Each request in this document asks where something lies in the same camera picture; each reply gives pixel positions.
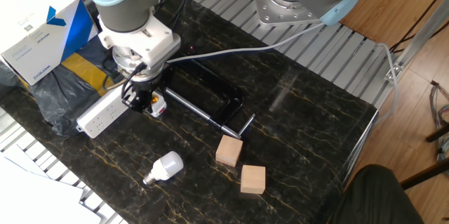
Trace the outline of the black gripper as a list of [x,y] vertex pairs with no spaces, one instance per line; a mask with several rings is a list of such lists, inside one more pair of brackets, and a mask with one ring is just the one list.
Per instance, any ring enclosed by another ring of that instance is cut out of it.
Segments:
[[164,82],[162,76],[155,77],[146,81],[131,81],[132,90],[134,92],[126,94],[122,99],[122,103],[129,109],[136,112],[153,112],[152,109],[152,93],[159,89],[164,90]]

